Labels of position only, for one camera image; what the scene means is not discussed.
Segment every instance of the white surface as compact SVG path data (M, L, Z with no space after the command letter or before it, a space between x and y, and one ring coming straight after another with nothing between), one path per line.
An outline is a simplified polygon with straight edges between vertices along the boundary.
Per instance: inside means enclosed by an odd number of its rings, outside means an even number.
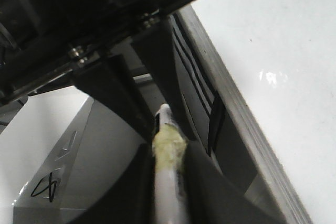
M177 171L174 169L162 169L155 172L155 224L190 223L186 198L179 195L179 191L183 188L177 182L177 176Z
M335 224L335 0L193 8L312 221Z
M88 95L74 87L30 97L0 135L0 224L29 186Z

